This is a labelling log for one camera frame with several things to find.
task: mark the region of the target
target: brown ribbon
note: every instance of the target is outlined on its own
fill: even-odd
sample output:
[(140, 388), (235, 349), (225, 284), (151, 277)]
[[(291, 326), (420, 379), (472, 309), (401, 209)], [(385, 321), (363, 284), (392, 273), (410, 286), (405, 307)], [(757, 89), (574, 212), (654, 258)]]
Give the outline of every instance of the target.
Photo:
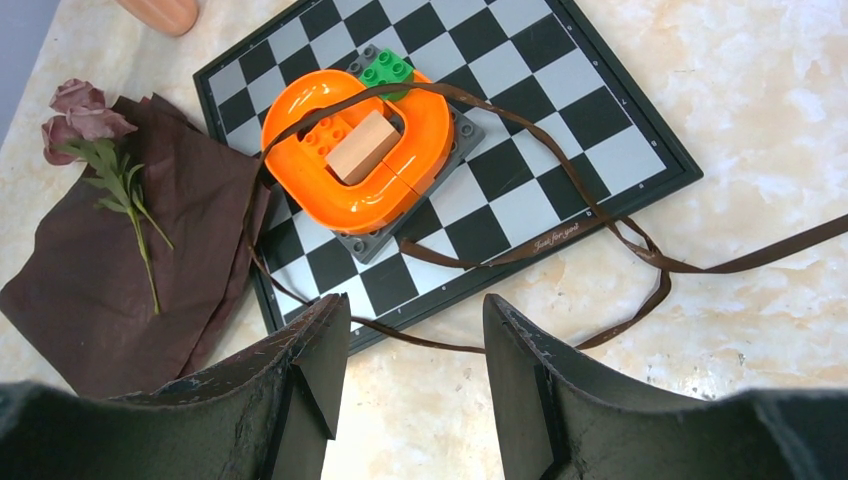
[[(659, 247), (657, 247), (657, 245), (653, 242), (651, 237), (647, 233), (645, 233), (645, 231), (642, 230), (642, 228), (639, 227), (636, 222), (634, 222), (630, 217), (621, 216), (613, 218), (603, 208), (601, 208), (600, 205), (598, 205), (595, 199), (592, 198), (592, 196), (589, 194), (586, 186), (583, 184), (574, 166), (571, 165), (571, 163), (568, 161), (568, 157), (566, 157), (565, 153), (562, 151), (559, 145), (557, 145), (554, 139), (547, 132), (512, 112), (508, 112), (502, 108), (486, 103), (468, 92), (465, 92), (457, 87), (444, 83), (396, 83), (378, 85), (376, 87), (371, 87), (367, 90), (364, 90), (334, 105), (316, 110), (310, 113), (309, 115), (305, 116), (300, 121), (294, 123), (289, 128), (280, 132), (280, 134), (277, 135), (262, 151), (260, 161), (263, 163), (265, 162), (265, 158), (268, 156), (268, 153), (275, 145), (303, 129), (312, 127), (324, 118), (327, 118), (331, 115), (335, 115), (336, 113), (344, 110), (345, 108), (355, 105), (368, 98), (388, 93), (408, 91), (410, 89), (425, 90), (446, 98), (450, 98), (452, 100), (456, 100), (458, 102), (465, 103), (467, 105), (481, 108), (483, 110), (495, 113), (527, 129), (527, 131), (530, 132), (531, 135), (533, 135), (537, 140), (542, 142), (542, 144), (544, 144), (554, 154), (557, 160), (559, 160), (560, 165), (562, 165), (562, 168), (568, 174), (568, 177), (571, 179), (578, 193), (583, 198), (583, 201), (585, 201), (586, 204), (589, 206), (589, 209), (593, 215), (583, 217), (580, 220), (571, 221), (559, 225), (558, 227), (549, 230), (537, 236), (536, 238), (533, 238), (528, 242), (523, 243), (522, 245), (519, 245), (515, 249), (507, 252), (506, 254), (501, 255), (500, 257), (497, 257), (485, 263), (468, 262), (456, 258), (447, 257), (438, 252), (430, 250), (429, 248), (418, 245), (406, 238), (400, 239), (399, 242), (400, 251), (402, 253), (425, 262), (446, 267), (496, 268), (500, 265), (505, 265), (518, 260), (524, 260), (527, 258), (531, 258), (535, 255), (541, 254), (545, 251), (548, 251), (552, 248), (561, 245), (565, 241), (568, 241), (574, 237), (585, 233), (587, 230), (603, 225), (610, 232), (612, 232), (612, 234), (615, 235), (615, 237), (621, 243), (623, 243), (628, 249), (630, 249), (631, 252), (636, 254), (636, 256), (642, 259), (645, 263), (659, 270), (659, 281), (656, 287), (654, 288), (653, 292), (651, 292), (651, 294), (648, 296), (648, 298), (645, 300), (639, 310), (628, 320), (622, 321), (616, 326), (604, 330), (603, 332), (598, 333), (589, 338), (588, 340), (584, 341), (583, 343), (579, 344), (577, 348), (581, 350), (597, 347), (612, 340), (613, 338), (627, 331), (630, 327), (632, 327), (640, 320), (642, 320), (645, 316), (647, 316), (649, 313), (651, 313), (651, 311), (653, 311), (657, 306), (659, 306), (671, 292), (671, 273), (727, 274), (751, 270), (753, 268), (767, 265), (771, 262), (774, 262), (775, 260), (779, 260), (781, 258), (798, 253), (806, 248), (822, 243), (826, 240), (834, 238), (848, 231), (848, 215), (844, 215), (835, 220), (824, 223), (815, 228), (812, 228), (810, 230), (799, 233), (785, 240), (757, 250), (753, 253), (749, 253), (748, 255), (744, 255), (735, 260), (731, 260), (729, 262), (725, 262), (710, 268), (697, 267), (694, 265), (690, 265), (686, 262), (667, 257), (663, 255), (663, 253), (660, 251)], [(630, 240), (627, 240), (619, 230), (617, 222), (621, 222), (631, 231), (639, 235), (645, 242), (645, 246), (638, 245), (636, 243), (631, 242)], [(253, 256), (254, 263), (256, 263), (257, 267), (259, 267), (259, 269), (268, 277), (271, 283), (278, 290), (292, 297), (293, 299), (303, 303), (304, 305), (310, 305), (310, 302), (307, 302), (297, 297), (293, 293), (289, 292), (286, 288), (280, 285), (279, 282), (277, 282), (273, 277), (271, 277), (271, 274), (265, 268), (264, 264), (258, 258), (253, 249), (251, 249), (251, 255)], [(387, 327), (371, 320), (354, 318), (353, 321), (358, 322), (367, 327), (373, 328), (379, 331), (380, 333), (385, 334), (386, 336), (397, 338), (399, 340), (415, 345), (460, 352), (484, 353), (484, 350), (479, 347), (449, 345), (440, 342), (424, 340), (417, 337), (412, 337), (410, 335), (398, 332), (395, 329), (392, 329), (390, 327)]]

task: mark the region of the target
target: black square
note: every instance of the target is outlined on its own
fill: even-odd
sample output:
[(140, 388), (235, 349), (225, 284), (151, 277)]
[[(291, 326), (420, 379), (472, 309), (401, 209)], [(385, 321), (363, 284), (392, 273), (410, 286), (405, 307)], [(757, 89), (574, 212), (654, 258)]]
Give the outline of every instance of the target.
[(469, 160), (468, 167), (489, 202), (533, 179), (533, 172), (512, 139)]
[(224, 100), (218, 106), (218, 112), (221, 114), (221, 122), (224, 123), (224, 130), (227, 133), (232, 132), (242, 126), (244, 122), (256, 116), (247, 88), (241, 89), (237, 94)]
[(274, 178), (273, 175), (271, 175), (271, 171), (268, 170), (268, 167), (264, 164), (261, 167), (259, 167), (259, 181), (262, 182), (262, 185), (265, 186), (265, 188), (268, 188), (268, 189), (273, 188), (274, 185), (278, 185), (277, 179)]
[(333, 2), (316, 2), (312, 8), (300, 16), (303, 29), (309, 41), (315, 40), (322, 33), (333, 28), (342, 21), (339, 10)]
[(286, 85), (291, 85), (298, 78), (318, 69), (318, 60), (315, 59), (315, 54), (312, 53), (312, 47), (309, 45), (294, 52), (289, 58), (280, 63), (280, 72), (283, 74), (283, 80), (286, 81)]
[(303, 208), (301, 208), (300, 204), (295, 202), (294, 199), (291, 198), (291, 196), (288, 193), (286, 193), (285, 196), (286, 196), (286, 202), (289, 204), (289, 211), (291, 212), (292, 216), (294, 216), (296, 213), (303, 210)]
[(395, 31), (406, 47), (406, 52), (412, 53), (446, 30), (433, 6), (427, 3), (397, 22)]
[(577, 175), (580, 178), (581, 183), (583, 183), (583, 186), (586, 187), (586, 190), (595, 202), (600, 202), (610, 196), (609, 190), (606, 185), (604, 185), (604, 181), (601, 180), (601, 177), (598, 175), (595, 167), (592, 166), (592, 162), (589, 160), (589, 157), (581, 153), (571, 159), (571, 164), (574, 166), (574, 169), (577, 170)]
[(460, 260), (480, 263), (509, 250), (509, 240), (488, 205), (448, 225), (445, 233)]
[(442, 228), (439, 216), (433, 209), (430, 200), (424, 200), (418, 210), (407, 219), (395, 234), (398, 240), (402, 238), (418, 242)]
[(271, 107), (268, 107), (265, 110), (259, 112), (259, 115), (257, 115), (257, 117), (259, 118), (259, 124), (260, 125), (265, 125), (265, 118), (268, 117), (268, 112), (270, 110), (271, 110)]
[(357, 275), (353, 257), (336, 239), (307, 253), (306, 260), (322, 293)]
[(630, 126), (630, 119), (605, 87), (563, 108), (560, 115), (583, 150)]
[(533, 72), (577, 48), (553, 15), (517, 33), (512, 43)]
[(362, 272), (361, 278), (377, 316), (418, 296), (400, 253)]
[(347, 67), (349, 67), (350, 64), (357, 58), (359, 58), (359, 53), (356, 50), (353, 50), (342, 57), (338, 62), (330, 65), (330, 68), (335, 70), (347, 70)]
[(261, 77), (263, 73), (277, 66), (274, 52), (268, 42), (262, 42), (239, 58), (239, 66), (244, 73), (244, 80), (250, 83)]
[(539, 175), (537, 180), (560, 220), (570, 218), (588, 206), (562, 167)]
[(347, 31), (350, 32), (353, 43), (358, 47), (391, 27), (392, 22), (386, 16), (379, 0), (373, 0), (346, 18), (345, 26), (347, 26)]
[(507, 41), (506, 33), (488, 8), (451, 29), (451, 37), (466, 63), (477, 60)]
[(303, 256), (294, 220), (288, 219), (262, 235), (259, 248), (272, 273)]
[[(480, 87), (480, 83), (477, 82), (477, 78), (474, 77), (474, 73), (471, 72), (471, 68), (469, 68), (468, 65), (463, 65), (457, 68), (452, 73), (448, 74), (448, 76), (443, 78), (441, 82), (461, 88), (479, 99), (486, 100), (486, 94), (483, 92), (483, 88)], [(467, 105), (456, 100), (448, 100), (448, 103), (453, 105), (461, 113), (466, 113), (474, 108), (471, 105)]]
[[(556, 112), (556, 107), (539, 85), (536, 77), (527, 77), (491, 98), (492, 105), (524, 117), (531, 123), (536, 123)], [(510, 121), (504, 121), (510, 135), (521, 131), (521, 127)]]

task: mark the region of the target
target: chessboard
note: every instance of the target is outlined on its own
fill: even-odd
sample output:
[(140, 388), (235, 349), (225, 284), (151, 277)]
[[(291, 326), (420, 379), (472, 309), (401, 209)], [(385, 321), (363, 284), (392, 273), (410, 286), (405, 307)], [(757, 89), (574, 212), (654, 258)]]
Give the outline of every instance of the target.
[[(564, 0), (297, 2), (195, 75), (210, 135), (258, 155), (262, 122), (286, 85), (318, 69), (344, 70), (369, 44), (545, 129), (614, 214), (644, 208), (703, 175), (577, 5)], [(403, 329), (554, 253), (463, 270), (398, 251), (396, 239), (406, 237), (483, 262), (591, 214), (527, 131), (452, 105), (485, 138), (368, 264), (269, 181), (274, 193), (259, 246), (274, 278), (306, 299), (347, 293), (353, 315)], [(254, 283), (269, 331), (303, 311), (261, 275)], [(382, 337), (357, 327), (351, 352)]]

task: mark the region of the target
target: table surface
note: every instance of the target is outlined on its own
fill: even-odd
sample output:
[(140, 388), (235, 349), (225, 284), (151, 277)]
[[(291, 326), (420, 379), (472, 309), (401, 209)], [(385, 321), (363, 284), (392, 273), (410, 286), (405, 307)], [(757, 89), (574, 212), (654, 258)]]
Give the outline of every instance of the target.
[[(194, 29), (172, 39), (111, 0), (63, 1), (0, 150), (0, 282), (20, 270), (39, 220), (80, 173), (41, 156), (39, 126), (56, 85), (87, 79), (112, 99), (155, 91), (203, 125), (192, 75), (290, 3), (201, 2)], [(848, 2), (581, 7), (705, 172), (634, 216), (666, 254), (710, 266), (846, 213)], [(604, 232), (487, 292), (576, 342), (635, 311), (654, 280)], [(848, 236), (754, 271), (674, 280), (655, 313), (588, 353), (706, 399), (755, 387), (848, 385)], [(482, 344), (482, 299), (409, 333)], [(264, 335), (251, 292), (212, 361)], [(0, 315), (0, 381), (24, 379), (68, 388)], [(501, 476), (484, 358), (387, 340), (349, 359), (324, 478)]]

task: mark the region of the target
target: pink rose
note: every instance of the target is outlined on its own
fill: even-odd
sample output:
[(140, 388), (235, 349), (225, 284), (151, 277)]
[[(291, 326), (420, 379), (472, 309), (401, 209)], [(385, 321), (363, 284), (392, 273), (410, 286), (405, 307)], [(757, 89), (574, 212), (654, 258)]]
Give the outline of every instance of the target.
[(56, 89), (50, 108), (57, 115), (41, 126), (44, 158), (53, 165), (67, 165), (76, 158), (59, 152), (56, 147), (74, 140), (93, 142), (101, 138), (117, 140), (138, 128), (120, 113), (106, 108), (103, 91), (76, 78)]
[(41, 137), (44, 139), (44, 158), (51, 165), (67, 165), (77, 158), (73, 155), (57, 151), (55, 145), (63, 145), (82, 136), (68, 124), (68, 119), (56, 115), (41, 126)]
[(82, 135), (82, 138), (94, 141), (99, 138), (121, 138), (138, 128), (130, 124), (120, 113), (108, 108), (89, 109), (83, 106), (71, 107), (68, 111), (68, 123)]
[(72, 78), (56, 89), (56, 93), (50, 99), (50, 108), (67, 114), (73, 107), (86, 107), (92, 110), (106, 108), (106, 97), (102, 90), (94, 88), (94, 85), (89, 82)]

